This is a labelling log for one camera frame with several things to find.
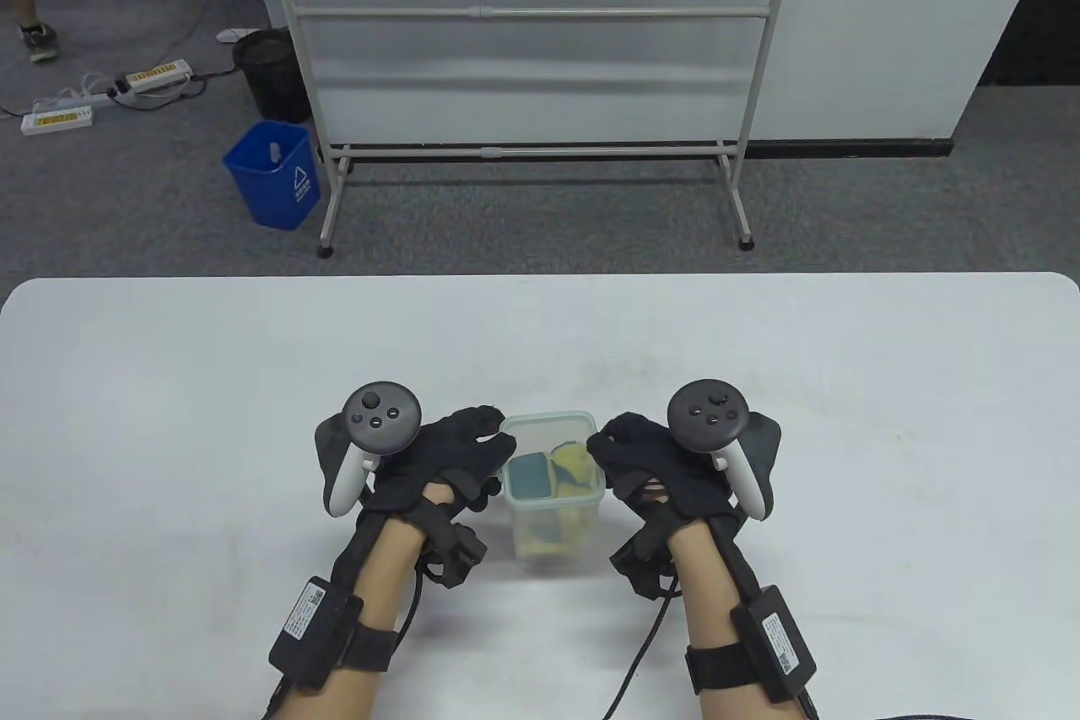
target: sneaker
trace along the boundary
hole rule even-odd
[[[48,62],[55,59],[59,53],[57,42],[59,38],[54,29],[43,22],[39,22],[33,28],[19,29],[23,32],[23,44],[30,51],[30,60]]]

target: forearm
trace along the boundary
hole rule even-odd
[[[739,590],[716,549],[713,534],[696,520],[672,534],[671,547],[686,607],[690,646],[699,650],[738,643],[731,610],[739,606]],[[760,684],[702,690],[703,720],[783,720],[801,718],[798,704],[772,704]]]
[[[424,497],[434,503],[453,500],[445,485],[429,485]],[[423,547],[423,532],[391,518],[372,547],[353,593],[364,600],[360,621],[374,630],[392,630],[402,596]],[[274,720],[367,720],[375,706],[379,673],[335,669],[320,692],[294,689]]]

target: metal frame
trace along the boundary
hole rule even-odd
[[[447,160],[497,161],[502,158],[534,158],[534,160],[567,160],[567,158],[593,157],[599,160],[619,160],[633,157],[712,157],[724,173],[725,190],[731,209],[734,212],[739,231],[740,249],[753,249],[754,236],[746,218],[739,182],[746,160],[746,145],[750,141],[757,113],[757,103],[761,94],[765,68],[772,47],[772,36],[777,28],[777,17],[782,0],[769,0],[768,5],[745,6],[696,6],[696,8],[492,8],[475,5],[471,8],[312,8],[296,5],[296,0],[283,0],[285,17],[293,30],[293,44],[303,82],[311,99],[311,110],[319,136],[323,164],[329,180],[330,196],[326,207],[323,230],[319,237],[319,256],[328,257],[334,253],[334,231],[341,209],[341,199],[350,185],[362,185],[348,180],[352,161],[355,160]],[[757,59],[751,77],[750,91],[743,110],[739,140],[733,145],[717,140],[715,145],[524,145],[524,146],[381,146],[332,145],[326,140],[326,122],[319,99],[319,84],[315,82],[308,53],[306,18],[475,18],[475,21],[513,21],[513,18],[580,18],[580,21],[651,22],[665,18],[762,18],[765,21],[758,45]]]

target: white wall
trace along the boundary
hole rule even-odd
[[[1016,2],[785,0],[754,137],[949,137]],[[734,133],[759,25],[320,21],[311,40],[332,141],[707,140]]]
[[[951,136],[1018,1],[785,0],[755,137]]]

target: black trash bin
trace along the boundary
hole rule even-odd
[[[232,64],[244,72],[262,118],[288,123],[311,118],[311,103],[288,29],[248,33],[232,45]]]

